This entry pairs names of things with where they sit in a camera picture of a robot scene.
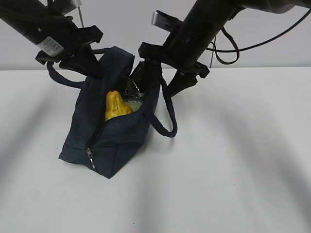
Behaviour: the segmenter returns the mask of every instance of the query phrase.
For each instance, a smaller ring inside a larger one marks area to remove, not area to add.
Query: black cable
[[[212,52],[212,57],[211,57],[211,59],[210,59],[209,68],[212,68],[212,64],[213,64],[213,60],[214,60],[214,52],[215,52],[215,51]]]
[[[11,11],[5,7],[2,7],[2,6],[0,6],[0,14],[4,14],[4,15],[7,15],[7,16],[10,16],[13,18],[17,18],[20,20],[33,22],[33,23],[50,23],[50,22],[52,22],[51,18],[47,19],[47,18],[38,18],[38,17],[27,16],[27,15],[17,13],[15,11]]]
[[[247,48],[244,48],[244,49],[239,49],[239,52],[243,52],[243,51],[246,51],[246,50],[251,50],[251,49],[254,49],[254,48],[257,48],[259,46],[262,46],[262,45],[265,45],[265,44],[268,44],[278,38],[280,38],[281,36],[285,35],[286,33],[290,32],[292,29],[294,29],[295,27],[297,27],[303,20],[306,19],[307,16],[309,16],[311,14],[311,9],[307,11],[307,13],[305,13],[303,15],[303,17],[298,20],[293,26],[291,26],[289,29],[285,30],[284,32],[282,32],[281,34],[271,38],[270,40],[267,40],[267,41],[264,41],[262,43],[259,43],[259,44],[256,44],[256,45],[252,45],[252,46],[249,46]],[[236,50],[215,50],[215,49],[210,49],[210,48],[207,48],[208,51],[217,51],[217,52],[223,52],[223,53],[231,53],[231,52],[237,52]]]
[[[224,27],[222,27],[221,30],[222,30],[223,34],[225,35],[225,37],[227,37],[227,39],[230,41],[230,43],[231,43],[232,46],[234,47],[235,52],[237,53],[237,58],[236,58],[234,61],[231,61],[231,62],[226,62],[226,61],[224,61],[224,60],[221,59],[220,56],[218,55],[218,51],[217,51],[217,48],[216,48],[215,43],[211,42],[211,44],[214,46],[215,56],[216,56],[217,60],[218,60],[221,64],[224,64],[224,65],[231,65],[231,64],[236,63],[236,62],[239,60],[239,58],[240,58],[239,47],[238,47],[237,43],[234,41],[233,37],[225,30]]]

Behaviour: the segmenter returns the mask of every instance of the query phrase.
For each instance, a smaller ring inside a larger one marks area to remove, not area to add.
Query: white label
[[[49,36],[37,46],[50,57],[55,57],[64,50],[63,46]]]

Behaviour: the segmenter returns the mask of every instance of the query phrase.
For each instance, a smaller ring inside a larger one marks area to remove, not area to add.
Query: white table
[[[1,233],[311,232],[311,68],[213,69],[111,180],[58,159],[77,95],[0,72]]]

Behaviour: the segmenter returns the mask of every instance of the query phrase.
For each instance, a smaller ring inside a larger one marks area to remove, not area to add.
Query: metal rod
[[[81,7],[78,7],[78,10],[79,10],[79,16],[80,16],[81,26],[84,28],[84,23],[83,23],[83,18],[82,18]]]

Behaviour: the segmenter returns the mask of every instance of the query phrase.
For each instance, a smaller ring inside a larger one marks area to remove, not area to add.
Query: white wall
[[[144,42],[162,44],[168,32],[150,24],[152,11],[161,10],[181,20],[185,18],[195,0],[83,0],[83,16],[86,26],[96,24],[104,38],[95,48],[119,46],[135,55]],[[295,7],[283,15],[274,15],[255,10],[241,12],[226,25],[238,45],[246,47],[282,32],[296,22],[306,9]],[[72,13],[80,25],[77,11]],[[311,66],[311,17],[283,38],[264,47],[242,53],[241,59],[230,67],[293,67]],[[231,49],[223,37],[218,36],[219,49]],[[35,61],[39,49],[20,36],[4,22],[0,22],[0,70],[44,69]],[[209,64],[210,52],[201,62]],[[233,59],[234,55],[225,54]],[[214,67],[221,66],[217,61]]]

